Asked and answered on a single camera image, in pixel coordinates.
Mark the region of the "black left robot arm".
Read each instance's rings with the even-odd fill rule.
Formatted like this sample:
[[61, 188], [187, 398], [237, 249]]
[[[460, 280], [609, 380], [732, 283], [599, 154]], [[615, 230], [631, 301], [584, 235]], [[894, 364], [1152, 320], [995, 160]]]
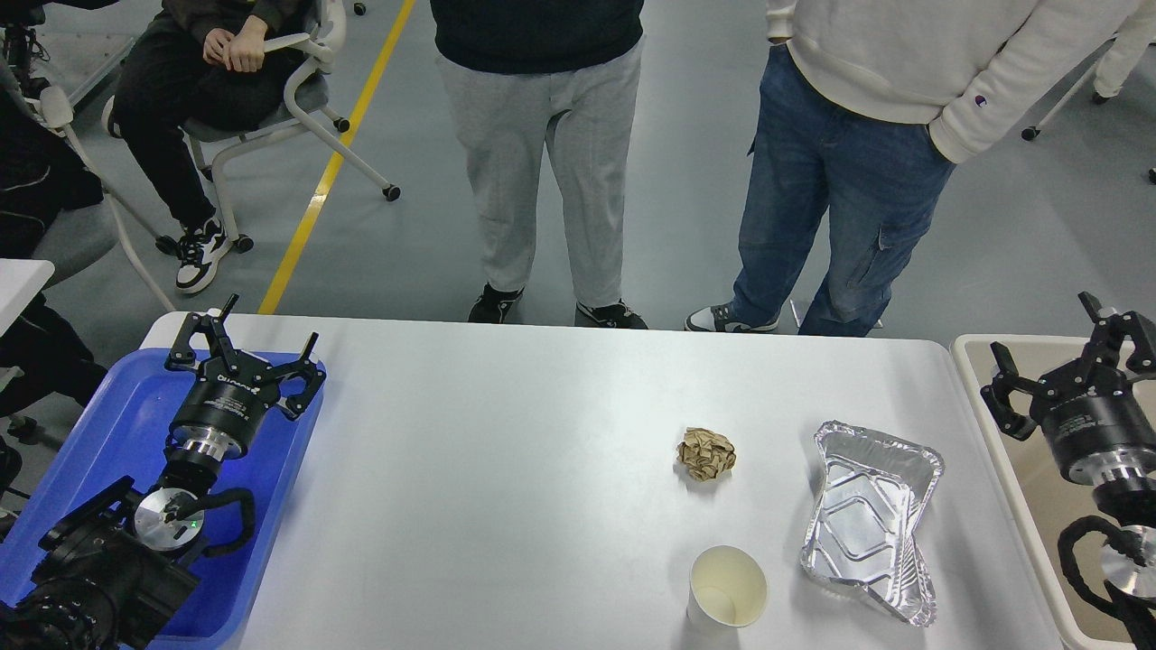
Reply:
[[112, 367], [3, 541], [5, 649], [218, 649], [247, 616], [327, 374], [228, 309]]

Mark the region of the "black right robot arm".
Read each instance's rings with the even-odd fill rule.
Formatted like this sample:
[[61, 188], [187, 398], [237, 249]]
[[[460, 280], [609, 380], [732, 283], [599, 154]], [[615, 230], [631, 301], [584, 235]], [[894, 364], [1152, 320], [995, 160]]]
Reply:
[[1151, 649], [1155, 433], [1133, 387], [1153, 381], [1153, 322], [1090, 291], [1080, 301], [1094, 332], [1079, 357], [1031, 379], [994, 342], [996, 374], [980, 396], [999, 433], [1025, 441], [1042, 431], [1060, 477], [1094, 490], [1098, 514], [1060, 532], [1058, 563], [1082, 600]]

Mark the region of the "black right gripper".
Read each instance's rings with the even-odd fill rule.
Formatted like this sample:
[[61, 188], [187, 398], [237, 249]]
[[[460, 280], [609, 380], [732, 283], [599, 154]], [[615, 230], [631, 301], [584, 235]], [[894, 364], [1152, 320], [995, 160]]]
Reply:
[[[1090, 291], [1079, 291], [1079, 300], [1094, 322], [1079, 362], [1032, 381], [1018, 374], [1007, 346], [992, 342], [996, 374], [980, 387], [983, 402], [999, 431], [1011, 440], [1027, 441], [1039, 423], [1066, 481], [1104, 483], [1112, 472], [1151, 477], [1153, 424], [1133, 387], [1153, 381], [1153, 322], [1136, 311], [1101, 313], [1102, 303]], [[1132, 376], [1118, 367], [1126, 340], [1133, 353], [1124, 365]], [[1031, 418], [1011, 407], [1011, 394], [1033, 398]]]

